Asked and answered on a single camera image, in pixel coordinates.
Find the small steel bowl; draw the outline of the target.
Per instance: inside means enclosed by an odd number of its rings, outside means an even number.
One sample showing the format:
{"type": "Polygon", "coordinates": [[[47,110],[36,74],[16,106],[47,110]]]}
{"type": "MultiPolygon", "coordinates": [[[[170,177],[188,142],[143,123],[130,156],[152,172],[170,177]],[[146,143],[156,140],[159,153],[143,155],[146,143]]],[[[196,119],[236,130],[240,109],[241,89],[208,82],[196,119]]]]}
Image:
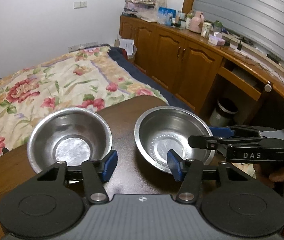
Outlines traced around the small steel bowl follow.
{"type": "Polygon", "coordinates": [[[173,106],[159,106],[145,111],[134,127],[135,144],[153,167],[171,173],[167,165],[167,152],[174,150],[182,159],[196,159],[205,165],[211,163],[215,152],[191,148],[191,135],[212,136],[206,123],[194,113],[173,106]]]}

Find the medium steel bowl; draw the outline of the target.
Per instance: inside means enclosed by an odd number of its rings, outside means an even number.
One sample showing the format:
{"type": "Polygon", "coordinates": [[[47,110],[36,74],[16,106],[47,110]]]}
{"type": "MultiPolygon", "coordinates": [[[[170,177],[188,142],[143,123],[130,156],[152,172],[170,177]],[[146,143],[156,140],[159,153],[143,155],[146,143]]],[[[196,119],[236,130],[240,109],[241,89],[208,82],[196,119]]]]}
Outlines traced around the medium steel bowl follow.
{"type": "Polygon", "coordinates": [[[58,161],[78,166],[102,159],[112,144],[111,129],[98,113],[71,107],[49,114],[35,126],[27,157],[34,172],[40,173],[58,161]]]}

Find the small trash bin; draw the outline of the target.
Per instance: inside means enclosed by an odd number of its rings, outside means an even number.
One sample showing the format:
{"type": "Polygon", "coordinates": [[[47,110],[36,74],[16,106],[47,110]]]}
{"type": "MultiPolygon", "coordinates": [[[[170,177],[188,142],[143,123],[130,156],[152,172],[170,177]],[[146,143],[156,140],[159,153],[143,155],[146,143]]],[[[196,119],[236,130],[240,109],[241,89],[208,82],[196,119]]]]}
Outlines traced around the small trash bin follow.
{"type": "Polygon", "coordinates": [[[209,123],[214,127],[225,127],[237,112],[238,108],[233,101],[227,98],[219,98],[209,118],[209,123]]]}

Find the wooden sideboard cabinet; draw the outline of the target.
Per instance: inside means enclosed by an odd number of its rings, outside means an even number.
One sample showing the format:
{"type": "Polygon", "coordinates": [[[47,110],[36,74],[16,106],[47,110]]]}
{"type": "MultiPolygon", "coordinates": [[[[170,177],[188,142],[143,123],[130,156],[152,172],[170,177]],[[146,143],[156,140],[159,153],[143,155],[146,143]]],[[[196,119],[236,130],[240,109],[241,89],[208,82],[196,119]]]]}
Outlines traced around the wooden sideboard cabinet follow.
{"type": "Polygon", "coordinates": [[[218,100],[228,99],[238,111],[231,124],[275,126],[284,102],[284,75],[270,63],[237,53],[235,42],[213,46],[186,29],[121,16],[119,33],[133,39],[135,66],[203,120],[218,100]]]}

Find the pink tissue box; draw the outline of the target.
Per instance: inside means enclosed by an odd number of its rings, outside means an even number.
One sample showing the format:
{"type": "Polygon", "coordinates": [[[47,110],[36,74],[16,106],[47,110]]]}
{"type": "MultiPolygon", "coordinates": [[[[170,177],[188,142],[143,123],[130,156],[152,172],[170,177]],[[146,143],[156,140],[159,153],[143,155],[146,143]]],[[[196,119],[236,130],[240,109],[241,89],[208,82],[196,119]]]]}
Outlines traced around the pink tissue box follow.
{"type": "Polygon", "coordinates": [[[224,46],[225,40],[223,38],[219,38],[213,35],[209,35],[208,43],[214,45],[214,46],[224,46]]]}

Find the pink kettle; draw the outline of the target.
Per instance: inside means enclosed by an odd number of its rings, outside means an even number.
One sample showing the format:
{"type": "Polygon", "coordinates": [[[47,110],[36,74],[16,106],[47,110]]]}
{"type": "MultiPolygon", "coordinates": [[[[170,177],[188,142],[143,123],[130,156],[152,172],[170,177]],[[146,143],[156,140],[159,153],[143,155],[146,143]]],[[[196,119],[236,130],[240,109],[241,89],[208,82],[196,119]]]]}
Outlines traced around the pink kettle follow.
{"type": "Polygon", "coordinates": [[[190,27],[189,30],[193,33],[201,33],[202,25],[204,22],[204,16],[203,13],[200,11],[195,12],[195,16],[190,21],[190,27]]]}

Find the floral bed quilt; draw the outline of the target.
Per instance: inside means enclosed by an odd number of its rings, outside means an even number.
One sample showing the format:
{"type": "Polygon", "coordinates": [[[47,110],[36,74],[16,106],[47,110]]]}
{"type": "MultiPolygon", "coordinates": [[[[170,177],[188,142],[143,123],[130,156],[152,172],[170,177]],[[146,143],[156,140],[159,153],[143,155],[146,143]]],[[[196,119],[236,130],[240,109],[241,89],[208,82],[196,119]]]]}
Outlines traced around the floral bed quilt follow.
{"type": "Polygon", "coordinates": [[[109,46],[84,49],[1,78],[0,156],[26,144],[37,123],[55,111],[96,112],[141,95],[168,100],[148,77],[134,77],[112,54],[124,52],[109,46]]]}

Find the white paper bag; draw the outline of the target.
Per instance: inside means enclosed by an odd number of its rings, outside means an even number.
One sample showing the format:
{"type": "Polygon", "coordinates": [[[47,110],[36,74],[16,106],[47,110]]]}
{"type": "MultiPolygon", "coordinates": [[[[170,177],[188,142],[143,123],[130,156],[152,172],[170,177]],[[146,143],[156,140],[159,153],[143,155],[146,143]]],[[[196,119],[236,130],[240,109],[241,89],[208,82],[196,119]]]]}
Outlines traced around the white paper bag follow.
{"type": "Polygon", "coordinates": [[[120,38],[119,48],[124,49],[128,56],[133,56],[134,55],[134,40],[120,38]]]}

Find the blue picture card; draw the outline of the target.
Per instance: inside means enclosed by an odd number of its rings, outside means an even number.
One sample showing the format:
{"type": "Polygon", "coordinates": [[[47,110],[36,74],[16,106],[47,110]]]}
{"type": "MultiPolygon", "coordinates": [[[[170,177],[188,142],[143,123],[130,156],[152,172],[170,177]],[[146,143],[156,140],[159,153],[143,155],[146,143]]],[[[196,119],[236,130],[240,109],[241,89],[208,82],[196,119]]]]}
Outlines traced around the blue picture card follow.
{"type": "Polygon", "coordinates": [[[176,10],[166,7],[159,7],[157,15],[158,15],[157,22],[159,24],[171,26],[172,19],[176,17],[176,10]]]}

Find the wall socket strip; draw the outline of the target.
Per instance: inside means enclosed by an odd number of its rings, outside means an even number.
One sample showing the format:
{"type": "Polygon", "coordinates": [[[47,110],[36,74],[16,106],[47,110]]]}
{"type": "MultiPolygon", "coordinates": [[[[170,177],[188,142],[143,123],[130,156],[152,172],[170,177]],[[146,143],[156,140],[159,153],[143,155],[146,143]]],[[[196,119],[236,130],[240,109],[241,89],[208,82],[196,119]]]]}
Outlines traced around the wall socket strip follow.
{"type": "Polygon", "coordinates": [[[71,52],[78,51],[78,50],[96,47],[98,45],[99,45],[98,42],[89,42],[89,43],[84,43],[84,44],[78,44],[78,45],[74,45],[74,46],[69,46],[68,51],[71,53],[71,52]]]}

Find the white wall switch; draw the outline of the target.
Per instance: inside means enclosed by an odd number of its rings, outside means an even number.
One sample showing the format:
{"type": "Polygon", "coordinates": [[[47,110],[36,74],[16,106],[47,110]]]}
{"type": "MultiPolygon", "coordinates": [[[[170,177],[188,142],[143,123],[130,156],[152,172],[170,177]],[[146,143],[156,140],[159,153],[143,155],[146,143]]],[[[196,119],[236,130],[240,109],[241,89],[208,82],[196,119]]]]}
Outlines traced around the white wall switch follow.
{"type": "Polygon", "coordinates": [[[87,1],[74,2],[74,9],[81,9],[87,7],[87,1]]]}

